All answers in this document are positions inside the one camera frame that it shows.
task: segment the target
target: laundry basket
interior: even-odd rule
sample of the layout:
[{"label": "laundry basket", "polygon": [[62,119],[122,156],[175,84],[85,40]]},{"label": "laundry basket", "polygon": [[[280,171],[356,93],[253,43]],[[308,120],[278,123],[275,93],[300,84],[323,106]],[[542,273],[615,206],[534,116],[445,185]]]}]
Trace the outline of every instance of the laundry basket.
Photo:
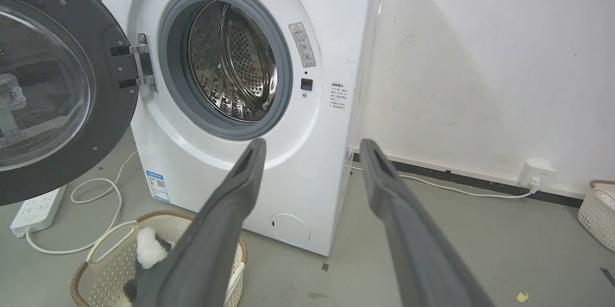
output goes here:
[{"label": "laundry basket", "polygon": [[578,221],[606,248],[615,252],[615,198],[612,193],[597,187],[613,187],[615,182],[595,180],[578,209]]},{"label": "laundry basket", "polygon": [[[130,303],[123,293],[123,286],[135,276],[136,233],[144,227],[153,228],[166,241],[176,242],[186,231],[194,216],[187,213],[163,210],[143,215],[132,222],[116,226],[103,235],[92,247],[84,263],[79,266],[71,281],[71,297],[79,307],[124,307]],[[131,228],[129,234],[108,252],[94,259],[100,245],[117,231]],[[244,267],[248,249],[239,239],[233,272],[226,289],[224,307],[237,307],[244,285]]]}]

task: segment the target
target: blue and white sticker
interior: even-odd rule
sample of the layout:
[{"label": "blue and white sticker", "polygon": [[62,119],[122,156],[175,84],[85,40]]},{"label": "blue and white sticker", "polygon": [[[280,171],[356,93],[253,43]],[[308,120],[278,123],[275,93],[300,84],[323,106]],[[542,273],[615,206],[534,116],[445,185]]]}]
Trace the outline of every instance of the blue and white sticker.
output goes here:
[{"label": "blue and white sticker", "polygon": [[169,200],[169,193],[167,193],[167,184],[164,182],[162,175],[147,171],[149,190],[152,193],[152,197],[158,200],[171,202]]}]

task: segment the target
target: white power strip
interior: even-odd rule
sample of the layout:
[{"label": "white power strip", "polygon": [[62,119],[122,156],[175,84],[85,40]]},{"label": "white power strip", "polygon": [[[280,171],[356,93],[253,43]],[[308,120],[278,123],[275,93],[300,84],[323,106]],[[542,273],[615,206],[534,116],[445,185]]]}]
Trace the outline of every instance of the white power strip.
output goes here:
[{"label": "white power strip", "polygon": [[62,186],[43,195],[25,200],[11,223],[13,234],[22,238],[26,234],[27,228],[30,229],[31,233],[48,228],[53,222],[53,217],[55,217],[55,212],[58,210],[65,190],[66,186]]}]

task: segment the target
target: washing machine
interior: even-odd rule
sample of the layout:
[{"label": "washing machine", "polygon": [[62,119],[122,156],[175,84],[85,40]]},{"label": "washing machine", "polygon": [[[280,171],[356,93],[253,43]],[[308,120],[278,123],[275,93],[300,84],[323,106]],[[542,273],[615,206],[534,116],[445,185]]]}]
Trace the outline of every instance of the washing machine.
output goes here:
[{"label": "washing machine", "polygon": [[70,182],[130,123],[151,197],[198,211],[260,137],[244,228],[329,255],[379,5],[0,0],[2,202]]}]

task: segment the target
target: stainless steel drum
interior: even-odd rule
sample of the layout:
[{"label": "stainless steel drum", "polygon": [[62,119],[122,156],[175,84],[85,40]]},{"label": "stainless steel drum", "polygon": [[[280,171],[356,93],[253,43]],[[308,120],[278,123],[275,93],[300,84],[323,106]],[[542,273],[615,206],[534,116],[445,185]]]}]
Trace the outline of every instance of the stainless steel drum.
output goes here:
[{"label": "stainless steel drum", "polygon": [[194,19],[188,62],[207,101],[235,120],[257,122],[275,96],[273,53],[257,25],[241,10],[208,3]]}]

